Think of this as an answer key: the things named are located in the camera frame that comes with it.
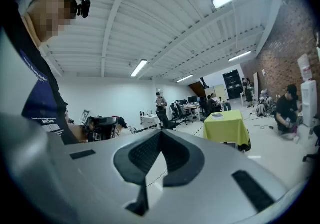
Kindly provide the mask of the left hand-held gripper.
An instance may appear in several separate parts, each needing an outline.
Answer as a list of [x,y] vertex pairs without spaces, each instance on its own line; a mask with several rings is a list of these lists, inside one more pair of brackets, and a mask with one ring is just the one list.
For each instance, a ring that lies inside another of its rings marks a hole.
[[94,116],[92,111],[83,110],[80,117],[87,132],[87,141],[96,142],[114,138],[118,119],[116,117]]

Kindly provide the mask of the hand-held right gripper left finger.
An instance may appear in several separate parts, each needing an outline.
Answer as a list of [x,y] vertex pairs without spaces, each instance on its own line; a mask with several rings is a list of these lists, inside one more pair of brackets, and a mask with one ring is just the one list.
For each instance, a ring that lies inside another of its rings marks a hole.
[[34,121],[2,115],[2,159],[15,188],[50,223],[161,223],[146,212],[147,192],[135,181],[132,199],[121,202],[107,192],[119,178],[114,166],[99,183],[99,153],[84,156],[90,144],[64,145]]

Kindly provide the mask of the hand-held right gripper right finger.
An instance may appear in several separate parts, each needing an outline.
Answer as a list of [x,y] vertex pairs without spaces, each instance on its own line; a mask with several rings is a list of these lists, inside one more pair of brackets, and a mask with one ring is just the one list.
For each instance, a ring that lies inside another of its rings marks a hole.
[[[170,131],[204,154],[204,167],[188,185],[164,187],[148,211],[148,223],[273,223],[277,222],[303,191],[306,182],[291,189],[270,171],[230,146],[184,132]],[[244,171],[274,201],[259,211],[234,179]]]

